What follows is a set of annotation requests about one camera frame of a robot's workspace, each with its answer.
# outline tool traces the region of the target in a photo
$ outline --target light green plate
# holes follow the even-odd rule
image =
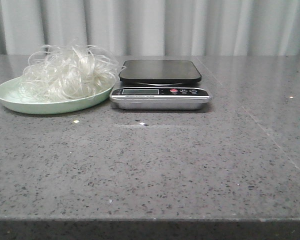
[[[8,109],[24,114],[62,114],[86,109],[106,100],[115,83],[109,89],[96,95],[69,101],[36,102],[33,99],[22,99],[18,94],[20,77],[0,85],[0,102]]]

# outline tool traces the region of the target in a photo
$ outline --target digital kitchen scale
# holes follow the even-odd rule
[[[110,94],[111,107],[126,110],[198,110],[210,99],[198,87],[122,87]]]
[[[201,81],[201,74],[188,60],[128,60],[120,74],[123,84],[179,85]]]

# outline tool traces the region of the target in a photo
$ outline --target granite countertop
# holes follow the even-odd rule
[[[20,76],[27,59],[0,55],[0,84]],[[105,225],[113,221],[127,239],[125,229],[144,231],[143,223],[178,223],[156,225],[166,239],[167,228],[195,223],[212,237],[216,229],[235,236],[226,223],[241,236],[300,237],[300,56],[118,59],[191,60],[213,99],[196,111],[113,109],[106,100],[55,115],[0,104],[0,239],[31,239],[55,221],[59,237],[46,239],[80,232],[76,222],[104,224],[113,238]]]

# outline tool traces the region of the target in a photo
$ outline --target white curtain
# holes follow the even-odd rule
[[[300,55],[300,0],[0,0],[0,54]]]

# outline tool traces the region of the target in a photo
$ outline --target shallow dish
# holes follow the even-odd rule
[[[0,102],[7,109],[24,114],[62,114],[86,109],[106,100],[115,83],[109,89],[96,95],[68,101],[37,102],[30,98],[21,99],[18,94],[20,77],[6,81],[0,85]]]

